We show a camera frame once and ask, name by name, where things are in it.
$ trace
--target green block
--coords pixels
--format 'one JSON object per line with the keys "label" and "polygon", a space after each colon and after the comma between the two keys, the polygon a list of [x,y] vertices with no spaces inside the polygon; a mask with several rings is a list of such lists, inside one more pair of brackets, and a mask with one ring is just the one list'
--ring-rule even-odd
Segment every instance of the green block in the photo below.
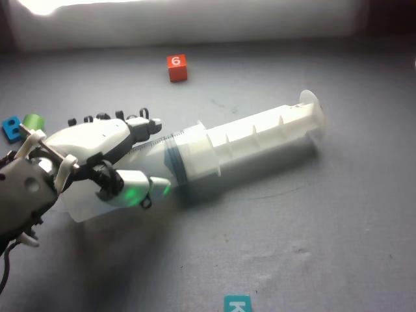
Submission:
{"label": "green block", "polygon": [[36,114],[26,115],[22,124],[29,130],[43,130],[45,125],[45,119]]}
{"label": "green block", "polygon": [[224,312],[252,312],[252,300],[247,294],[224,297]]}

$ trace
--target gray tabletop surface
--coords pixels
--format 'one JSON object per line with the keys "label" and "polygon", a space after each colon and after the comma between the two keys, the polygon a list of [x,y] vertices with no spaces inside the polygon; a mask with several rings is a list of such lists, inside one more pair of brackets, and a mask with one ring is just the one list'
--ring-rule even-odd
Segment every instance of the gray tabletop surface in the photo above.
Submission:
{"label": "gray tabletop surface", "polygon": [[[149,211],[75,223],[62,199],[11,253],[0,311],[416,311],[416,40],[286,41],[0,58],[2,120],[147,107],[160,135],[322,102],[327,134],[200,181]],[[184,53],[188,81],[166,57]],[[9,145],[0,136],[5,154]]]}

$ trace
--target red block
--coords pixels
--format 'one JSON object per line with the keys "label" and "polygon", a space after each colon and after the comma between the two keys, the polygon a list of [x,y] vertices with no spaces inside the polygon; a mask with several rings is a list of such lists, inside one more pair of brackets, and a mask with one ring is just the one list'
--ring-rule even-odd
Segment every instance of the red block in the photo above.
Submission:
{"label": "red block", "polygon": [[185,54],[167,57],[169,78],[171,82],[188,79],[187,60]]}

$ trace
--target number 6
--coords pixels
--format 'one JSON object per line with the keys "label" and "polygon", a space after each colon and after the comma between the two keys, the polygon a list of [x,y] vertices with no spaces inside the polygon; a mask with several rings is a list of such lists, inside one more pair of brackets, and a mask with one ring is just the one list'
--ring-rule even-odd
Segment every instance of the number 6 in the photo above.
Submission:
{"label": "number 6", "polygon": [[172,57],[172,65],[178,66],[181,63],[179,57]]}

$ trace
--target blue cube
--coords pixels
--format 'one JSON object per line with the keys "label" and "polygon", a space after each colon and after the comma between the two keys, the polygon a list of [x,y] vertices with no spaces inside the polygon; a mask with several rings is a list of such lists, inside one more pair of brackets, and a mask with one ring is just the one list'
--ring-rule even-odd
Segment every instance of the blue cube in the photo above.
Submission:
{"label": "blue cube", "polygon": [[17,116],[10,117],[9,119],[3,121],[1,124],[10,143],[15,143],[21,139],[19,133],[20,119]]}
{"label": "blue cube", "polygon": [[224,297],[224,312],[252,312],[252,300],[247,294],[228,294]]}

